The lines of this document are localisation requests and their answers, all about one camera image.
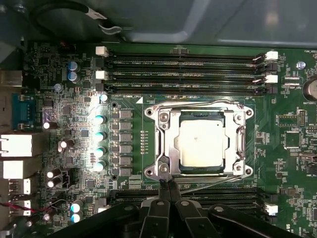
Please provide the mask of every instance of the connector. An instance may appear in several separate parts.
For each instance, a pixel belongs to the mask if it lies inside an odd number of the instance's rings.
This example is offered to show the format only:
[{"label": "connector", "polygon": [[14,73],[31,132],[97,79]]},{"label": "connector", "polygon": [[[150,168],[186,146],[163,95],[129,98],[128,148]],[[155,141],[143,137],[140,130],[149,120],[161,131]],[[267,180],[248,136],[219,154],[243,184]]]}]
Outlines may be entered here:
[{"label": "connector", "polygon": [[269,51],[265,54],[265,60],[278,60],[277,51]]},{"label": "connector", "polygon": [[33,157],[47,151],[46,132],[11,131],[0,135],[0,157]]},{"label": "connector", "polygon": [[108,80],[108,73],[104,70],[96,71],[96,79]]},{"label": "connector", "polygon": [[278,205],[265,203],[265,210],[269,216],[276,216],[278,213]]},{"label": "connector", "polygon": [[278,83],[277,75],[267,75],[264,78],[264,83]]},{"label": "connector", "polygon": [[22,71],[19,70],[0,70],[0,86],[22,87]]},{"label": "connector", "polygon": [[96,55],[98,56],[103,56],[103,57],[108,57],[108,49],[105,46],[96,46]]}]

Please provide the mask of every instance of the screw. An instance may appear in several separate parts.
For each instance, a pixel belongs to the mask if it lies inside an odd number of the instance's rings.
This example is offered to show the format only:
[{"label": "screw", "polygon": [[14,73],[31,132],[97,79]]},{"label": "screw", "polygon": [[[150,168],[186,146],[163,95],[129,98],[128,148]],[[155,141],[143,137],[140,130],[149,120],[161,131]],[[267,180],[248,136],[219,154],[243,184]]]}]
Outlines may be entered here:
[{"label": "screw", "polygon": [[161,166],[160,171],[163,173],[167,172],[167,167],[166,166]]},{"label": "screw", "polygon": [[161,113],[159,116],[159,120],[161,122],[167,122],[168,121],[168,114],[167,113]]},{"label": "screw", "polygon": [[128,207],[125,207],[124,208],[126,211],[131,211],[132,209],[133,209],[133,207],[132,206],[128,206]]},{"label": "screw", "polygon": [[217,212],[223,212],[224,209],[222,207],[215,207],[214,208]]},{"label": "screw", "polygon": [[188,201],[182,201],[180,204],[181,204],[182,206],[188,206],[188,205],[189,205],[189,202],[188,202]]},{"label": "screw", "polygon": [[14,6],[15,10],[21,13],[26,13],[26,7],[22,4],[17,4]]},{"label": "screw", "polygon": [[302,70],[302,69],[304,69],[305,67],[306,67],[306,63],[303,62],[303,61],[299,61],[299,62],[297,62],[297,64],[296,64],[296,68],[299,69],[299,70]]},{"label": "screw", "polygon": [[0,13],[6,13],[6,6],[0,5]]}]

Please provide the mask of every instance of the black dimm slot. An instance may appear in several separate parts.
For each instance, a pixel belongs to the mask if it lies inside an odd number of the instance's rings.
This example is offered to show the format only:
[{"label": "black dimm slot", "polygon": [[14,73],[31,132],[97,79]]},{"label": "black dimm slot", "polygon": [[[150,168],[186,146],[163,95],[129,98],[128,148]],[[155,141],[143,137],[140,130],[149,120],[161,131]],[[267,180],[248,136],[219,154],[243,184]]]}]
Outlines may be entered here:
[{"label": "black dimm slot", "polygon": [[228,73],[228,74],[246,74],[246,75],[253,75],[255,74],[255,70],[252,68],[238,68],[238,67],[229,67],[229,68],[222,68],[222,67],[203,67],[203,68],[185,68],[185,67],[179,67],[179,68],[172,68],[172,67],[164,67],[164,71],[157,71],[154,70],[160,69],[158,67],[156,68],[142,68],[141,71],[135,71],[135,68],[120,68],[120,69],[109,69],[108,73],[110,75],[127,75],[129,73],[132,74],[147,74],[147,73],[156,73],[158,75],[160,74],[168,74],[168,73],[183,73],[183,74],[213,74],[213,73]]},{"label": "black dimm slot", "polygon": [[244,85],[251,86],[256,85],[254,83],[254,78],[177,78],[177,77],[147,77],[147,78],[138,78],[138,77],[116,77],[116,79],[108,80],[107,83],[168,83],[168,84],[221,84],[221,85]]},{"label": "black dimm slot", "polygon": [[105,90],[108,94],[152,94],[152,95],[241,95],[241,96],[260,96],[265,93],[260,89],[202,89],[202,88],[140,88],[140,87],[114,87],[106,85]]},{"label": "black dimm slot", "polygon": [[122,59],[122,58],[140,58],[140,59],[146,59],[147,57],[149,58],[155,58],[155,59],[161,59],[161,58],[165,58],[165,59],[187,59],[187,60],[191,60],[191,59],[212,59],[212,60],[221,60],[221,59],[225,59],[225,60],[245,60],[245,61],[249,61],[249,62],[253,62],[253,59],[256,56],[221,56],[221,55],[192,55],[192,54],[188,54],[188,55],[172,55],[172,54],[141,54],[141,53],[115,53],[112,52],[110,53],[109,58],[117,58],[117,59]]}]

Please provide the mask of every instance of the mounting hole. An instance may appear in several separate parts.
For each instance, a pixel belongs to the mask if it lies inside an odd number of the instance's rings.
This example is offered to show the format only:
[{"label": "mounting hole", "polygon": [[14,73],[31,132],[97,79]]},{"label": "mounting hole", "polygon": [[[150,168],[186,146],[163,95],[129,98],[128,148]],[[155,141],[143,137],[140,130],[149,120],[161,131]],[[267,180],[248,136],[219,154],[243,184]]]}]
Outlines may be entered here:
[{"label": "mounting hole", "polygon": [[246,169],[246,174],[247,174],[247,175],[250,175],[251,173],[252,173],[252,170]]},{"label": "mounting hole", "polygon": [[148,109],[148,110],[147,110],[147,114],[150,116],[150,115],[153,114],[153,111],[152,111],[151,109]]}]

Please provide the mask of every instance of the green circuit board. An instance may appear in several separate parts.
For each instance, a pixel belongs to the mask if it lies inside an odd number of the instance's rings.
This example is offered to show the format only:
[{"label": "green circuit board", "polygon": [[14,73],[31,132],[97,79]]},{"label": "green circuit board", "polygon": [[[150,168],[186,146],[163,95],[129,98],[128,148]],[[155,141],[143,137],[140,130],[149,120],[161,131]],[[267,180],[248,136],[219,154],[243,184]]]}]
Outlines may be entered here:
[{"label": "green circuit board", "polygon": [[[104,43],[116,53],[140,54],[186,54],[249,56],[267,52],[271,49],[243,47],[210,47],[210,46],[174,46],[149,44],[115,44]],[[316,153],[317,150],[317,109],[316,103],[309,102],[303,96],[303,85],[309,77],[317,73],[317,51],[302,49],[274,49],[278,51],[277,93],[261,96],[234,95],[108,95],[108,101],[100,102],[96,90],[95,47],[92,44],[77,44],[73,52],[60,52],[58,46],[36,42],[30,45],[28,56],[33,59],[32,73],[27,76],[38,84],[37,118],[41,128],[43,115],[50,115],[60,125],[51,132],[50,150],[43,155],[45,172],[55,167],[78,168],[78,183],[67,190],[70,201],[84,201],[84,216],[95,213],[96,198],[105,196],[109,189],[153,189],[158,182],[144,176],[143,170],[154,162],[154,122],[144,116],[144,109],[163,101],[205,102],[217,99],[239,101],[252,108],[255,115],[246,124],[246,164],[254,169],[254,174],[232,186],[257,186],[265,191],[279,194],[276,225],[290,232],[303,235],[305,232],[317,234],[317,174],[308,169],[300,153]],[[67,63],[75,61],[81,65],[81,80],[74,84],[67,80]],[[306,63],[303,70],[298,70],[299,61]],[[62,86],[57,92],[56,84]],[[144,83],[131,87],[152,87]],[[173,87],[168,83],[163,87]],[[112,162],[111,137],[96,143],[93,136],[98,131],[111,134],[111,127],[116,124],[114,115],[120,110],[130,113],[120,122],[129,123],[133,150],[128,155],[133,158],[131,175],[120,176]],[[103,115],[107,122],[95,126],[92,121],[96,115]],[[57,151],[61,139],[72,138],[75,141],[73,150],[63,153]],[[93,150],[103,146],[108,148],[103,159],[106,169],[100,173],[92,170],[96,158]],[[56,190],[42,189],[42,202]],[[47,233],[57,231],[70,225],[70,212],[54,216],[48,222]]]}]

